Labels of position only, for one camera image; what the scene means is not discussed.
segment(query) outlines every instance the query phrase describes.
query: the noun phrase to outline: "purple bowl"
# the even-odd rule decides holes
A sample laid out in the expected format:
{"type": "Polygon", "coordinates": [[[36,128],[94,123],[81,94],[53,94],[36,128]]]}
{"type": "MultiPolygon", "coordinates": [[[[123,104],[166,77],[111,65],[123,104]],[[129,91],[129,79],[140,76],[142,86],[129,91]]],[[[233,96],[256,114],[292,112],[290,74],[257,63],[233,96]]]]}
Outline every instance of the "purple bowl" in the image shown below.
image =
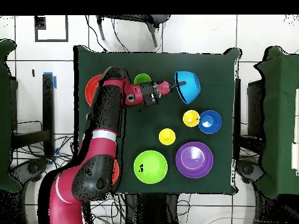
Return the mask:
{"type": "Polygon", "coordinates": [[[213,154],[208,146],[201,142],[188,142],[179,148],[175,163],[184,176],[197,179],[211,170],[213,154]]]}

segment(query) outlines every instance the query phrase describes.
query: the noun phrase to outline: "red bowl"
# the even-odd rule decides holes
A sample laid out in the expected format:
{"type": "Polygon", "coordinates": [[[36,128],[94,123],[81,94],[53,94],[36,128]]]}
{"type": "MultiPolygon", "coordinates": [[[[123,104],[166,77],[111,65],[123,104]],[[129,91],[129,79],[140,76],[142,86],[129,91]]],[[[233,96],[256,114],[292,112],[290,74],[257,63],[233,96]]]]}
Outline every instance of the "red bowl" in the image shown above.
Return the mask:
{"type": "Polygon", "coordinates": [[[92,79],[89,80],[87,86],[85,88],[85,98],[89,106],[92,105],[93,97],[95,96],[96,90],[99,86],[99,79],[101,75],[94,76],[92,79]]]}
{"type": "Polygon", "coordinates": [[[119,164],[118,164],[117,160],[114,160],[112,184],[114,184],[118,178],[119,178],[119,164]]]}

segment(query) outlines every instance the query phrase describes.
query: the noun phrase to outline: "chair wheel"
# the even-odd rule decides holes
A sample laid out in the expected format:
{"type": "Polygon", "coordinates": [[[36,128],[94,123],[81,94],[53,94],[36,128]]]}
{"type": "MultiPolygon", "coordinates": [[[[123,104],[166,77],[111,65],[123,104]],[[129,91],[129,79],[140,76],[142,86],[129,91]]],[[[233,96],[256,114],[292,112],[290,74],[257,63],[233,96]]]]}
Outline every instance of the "chair wheel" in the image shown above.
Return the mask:
{"type": "Polygon", "coordinates": [[[41,179],[41,174],[38,175],[37,177],[33,178],[31,181],[32,182],[38,182],[41,179]]]}
{"type": "Polygon", "coordinates": [[[242,177],[242,181],[243,181],[245,184],[250,184],[250,183],[251,183],[250,180],[248,180],[247,178],[244,178],[244,177],[242,177]]]}

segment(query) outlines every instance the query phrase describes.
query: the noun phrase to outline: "blue tape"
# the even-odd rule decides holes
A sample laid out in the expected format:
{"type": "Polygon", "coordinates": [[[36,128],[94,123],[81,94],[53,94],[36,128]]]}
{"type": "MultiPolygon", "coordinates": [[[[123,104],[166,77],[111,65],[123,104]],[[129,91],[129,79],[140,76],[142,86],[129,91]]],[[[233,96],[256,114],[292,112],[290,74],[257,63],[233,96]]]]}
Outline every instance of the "blue tape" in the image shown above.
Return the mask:
{"type": "MultiPolygon", "coordinates": [[[[59,148],[56,148],[56,149],[55,149],[55,155],[59,155],[59,148]]],[[[57,157],[55,157],[55,156],[52,157],[52,161],[53,161],[53,162],[55,162],[56,159],[57,159],[57,157]]]]}
{"type": "Polygon", "coordinates": [[[55,89],[57,88],[56,76],[53,77],[53,86],[54,86],[55,89]]]}
{"type": "MultiPolygon", "coordinates": [[[[44,72],[44,75],[53,75],[53,72],[44,72]]],[[[57,88],[56,76],[53,76],[53,86],[55,89],[57,88]]]]}

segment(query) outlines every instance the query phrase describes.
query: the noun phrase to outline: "white tile floor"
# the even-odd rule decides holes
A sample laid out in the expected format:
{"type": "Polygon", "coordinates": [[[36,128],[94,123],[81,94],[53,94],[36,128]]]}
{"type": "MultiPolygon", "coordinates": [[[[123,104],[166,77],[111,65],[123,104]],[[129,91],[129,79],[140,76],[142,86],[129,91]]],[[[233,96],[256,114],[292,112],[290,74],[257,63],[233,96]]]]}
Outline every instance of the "white tile floor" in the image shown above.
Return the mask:
{"type": "MultiPolygon", "coordinates": [[[[43,39],[64,39],[65,18],[63,16],[46,16],[47,29],[39,30],[43,39]]],[[[100,38],[95,16],[89,17],[89,24],[95,29],[99,42],[109,51],[122,51],[117,41],[110,19],[103,22],[106,40],[100,38]]],[[[143,23],[115,21],[116,32],[121,42],[129,51],[156,51],[151,35],[143,23]]],[[[158,46],[161,43],[160,28],[156,31],[158,46]]],[[[41,77],[43,72],[52,72],[57,77],[54,91],[55,101],[55,137],[72,135],[74,131],[74,72],[73,46],[85,45],[94,51],[102,51],[96,41],[93,30],[89,29],[84,16],[68,16],[68,42],[34,42],[33,16],[0,17],[0,39],[11,39],[17,49],[8,56],[7,65],[13,76],[19,81],[18,121],[42,120],[41,77]]],[[[288,53],[299,49],[299,17],[297,15],[172,15],[164,29],[164,52],[166,53],[223,53],[228,48],[242,49],[239,63],[241,85],[241,121],[247,123],[248,106],[246,88],[249,82],[261,78],[253,67],[264,55],[268,46],[282,46],[288,53]]],[[[39,130],[38,123],[19,125],[19,131],[39,130]]],[[[242,134],[247,133],[242,125],[242,134]]],[[[56,141],[56,147],[62,139],[56,141]]],[[[71,155],[69,145],[62,153],[71,155]]],[[[18,153],[21,163],[28,155],[18,153]]],[[[48,165],[47,171],[54,169],[48,165]]],[[[26,212],[29,224],[37,224],[37,192],[40,181],[30,182],[26,192],[26,212]]],[[[188,214],[180,215],[180,224],[251,224],[254,218],[255,197],[251,185],[244,184],[240,176],[235,175],[238,193],[229,195],[181,194],[180,200],[189,200],[191,209],[188,214]]],[[[187,210],[186,202],[181,201],[178,214],[187,210]]],[[[96,215],[110,215],[111,206],[97,206],[96,215]]],[[[114,219],[119,223],[119,215],[114,219]]],[[[95,220],[95,224],[105,224],[95,220]]]]}

